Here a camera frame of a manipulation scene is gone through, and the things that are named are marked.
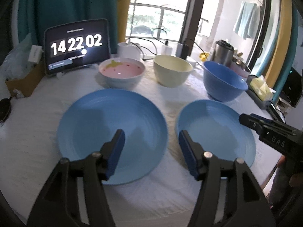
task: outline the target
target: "white tablecloth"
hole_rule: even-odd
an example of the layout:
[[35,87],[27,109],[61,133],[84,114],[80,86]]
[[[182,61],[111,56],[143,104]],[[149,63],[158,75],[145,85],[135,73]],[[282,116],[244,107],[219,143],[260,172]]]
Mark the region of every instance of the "white tablecloth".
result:
[[[105,186],[106,195],[117,226],[186,226],[201,183],[185,167],[174,125],[182,107],[209,98],[203,70],[196,68],[185,84],[171,89],[156,82],[151,62],[145,64],[147,72],[133,91],[163,112],[169,127],[168,150],[149,175],[127,185]],[[77,99],[103,85],[97,67],[92,66],[60,78],[44,77],[31,97],[12,100],[12,113],[0,128],[0,189],[11,207],[25,218],[61,157],[56,130],[63,113]],[[239,114],[270,118],[246,93],[226,105]],[[262,184],[281,155],[253,134],[257,153],[251,170]]]

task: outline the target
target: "human hand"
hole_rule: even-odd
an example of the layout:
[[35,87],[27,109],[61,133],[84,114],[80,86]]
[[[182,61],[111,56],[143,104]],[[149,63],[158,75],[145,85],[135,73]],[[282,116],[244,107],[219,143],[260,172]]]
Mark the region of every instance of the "human hand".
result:
[[[277,168],[280,168],[285,163],[285,159],[286,157],[283,155],[277,164]],[[293,188],[303,185],[303,173],[292,175],[292,177],[289,180],[289,185]]]

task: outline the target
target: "silver bolt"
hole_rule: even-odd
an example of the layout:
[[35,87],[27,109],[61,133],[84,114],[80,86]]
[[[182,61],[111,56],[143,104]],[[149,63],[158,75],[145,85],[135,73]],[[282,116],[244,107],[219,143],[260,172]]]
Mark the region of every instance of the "silver bolt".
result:
[[211,158],[212,157],[212,153],[211,152],[204,152],[203,156],[205,158]]
[[100,152],[94,152],[94,153],[92,153],[91,155],[92,155],[93,157],[95,157],[95,158],[101,156]]
[[69,162],[69,160],[68,160],[67,158],[62,158],[62,159],[60,160],[60,164],[65,164],[65,163],[67,163],[67,162]]
[[243,158],[237,158],[236,161],[237,161],[239,164],[244,164],[244,159],[243,159]]

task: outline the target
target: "cream bowl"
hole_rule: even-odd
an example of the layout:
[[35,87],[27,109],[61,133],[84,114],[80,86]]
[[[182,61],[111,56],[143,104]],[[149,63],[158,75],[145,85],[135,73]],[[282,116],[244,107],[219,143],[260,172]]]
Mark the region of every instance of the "cream bowl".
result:
[[154,58],[156,79],[165,87],[175,88],[182,85],[192,70],[190,63],[178,57],[158,55]]
[[112,58],[100,63],[99,72],[110,88],[130,90],[141,81],[145,65],[129,58]]

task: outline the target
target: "blue plate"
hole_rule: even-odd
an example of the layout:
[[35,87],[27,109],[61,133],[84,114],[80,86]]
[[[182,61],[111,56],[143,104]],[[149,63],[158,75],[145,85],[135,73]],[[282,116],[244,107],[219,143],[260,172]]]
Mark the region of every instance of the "blue plate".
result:
[[76,101],[63,115],[57,137],[63,157],[83,159],[99,151],[117,129],[125,146],[116,171],[105,184],[124,184],[154,169],[162,159],[168,128],[160,110],[145,97],[121,89],[104,89]]
[[188,104],[176,120],[177,136],[187,130],[194,142],[221,159],[244,158],[249,167],[256,156],[256,143],[249,128],[239,123],[239,114],[228,106],[211,100]]

